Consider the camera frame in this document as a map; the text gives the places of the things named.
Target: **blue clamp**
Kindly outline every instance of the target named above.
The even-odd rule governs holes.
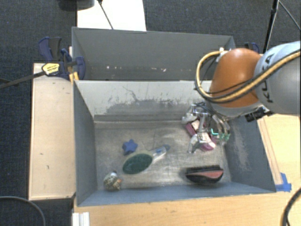
[[[287,182],[286,175],[280,173],[283,184],[275,185],[277,192],[290,192],[292,190],[292,184]]]
[[[124,155],[129,155],[136,151],[138,144],[134,142],[134,140],[130,139],[128,142],[125,142],[122,145],[122,149],[124,150]]]
[[[72,57],[65,48],[60,50],[61,40],[60,37],[41,39],[38,42],[39,53],[44,57],[46,63],[56,62],[60,65],[60,72],[55,76],[68,80],[71,73],[68,68],[72,67],[72,71],[78,73],[79,79],[84,79],[86,72],[84,57],[79,56],[72,61]]]

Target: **gray box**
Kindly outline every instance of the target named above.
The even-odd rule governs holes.
[[[202,101],[194,90],[195,66],[219,47],[234,48],[232,37],[72,29],[73,56],[84,56],[88,71],[73,88],[78,206],[276,191],[255,121],[231,121],[225,147],[186,153],[190,136],[181,117],[191,103]],[[137,151],[163,144],[171,149],[146,171],[126,175],[121,147],[130,139]],[[224,169],[217,184],[197,186],[185,179],[186,167],[215,164]],[[108,192],[103,179],[113,170],[123,179],[122,189]]]

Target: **black carpet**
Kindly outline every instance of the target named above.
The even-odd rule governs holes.
[[[70,0],[0,0],[0,78],[14,80],[42,60],[38,41],[62,37],[71,45],[76,3]],[[273,0],[143,0],[147,30],[232,35],[238,47],[263,49]],[[301,0],[281,0],[300,24]],[[300,31],[279,7],[270,47],[300,40]],[[27,197],[31,82],[0,90],[0,196]],[[71,201],[36,202],[48,226],[71,224]],[[26,203],[0,201],[0,225],[42,225]]]

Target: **purple object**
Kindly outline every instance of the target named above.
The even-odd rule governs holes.
[[[196,134],[196,131],[194,130],[194,128],[192,127],[192,125],[190,123],[186,124],[185,128],[187,129],[187,131],[189,132],[189,134],[191,136]]]
[[[212,146],[210,146],[208,143],[204,143],[204,144],[202,144],[200,149],[204,152],[208,152],[208,151],[212,151],[214,148]]]
[[[124,155],[129,155],[136,151],[138,144],[134,142],[133,139],[130,139],[128,142],[125,142],[122,145],[122,149],[124,150]]]

